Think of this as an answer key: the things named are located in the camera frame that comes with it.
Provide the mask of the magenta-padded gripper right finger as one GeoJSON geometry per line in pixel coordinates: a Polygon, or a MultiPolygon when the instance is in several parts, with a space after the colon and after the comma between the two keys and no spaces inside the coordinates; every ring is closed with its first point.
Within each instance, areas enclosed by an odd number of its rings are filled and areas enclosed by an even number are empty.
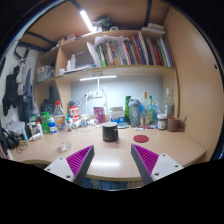
{"type": "Polygon", "coordinates": [[[182,169],[182,166],[167,154],[158,155],[135,144],[131,145],[131,155],[145,185],[182,169]]]}

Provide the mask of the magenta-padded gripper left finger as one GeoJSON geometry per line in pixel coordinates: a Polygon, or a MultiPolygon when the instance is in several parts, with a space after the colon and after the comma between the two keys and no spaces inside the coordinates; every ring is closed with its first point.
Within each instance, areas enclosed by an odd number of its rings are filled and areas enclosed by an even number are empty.
{"type": "Polygon", "coordinates": [[[57,158],[45,171],[82,186],[93,157],[94,146],[90,145],[67,158],[57,158]]]}

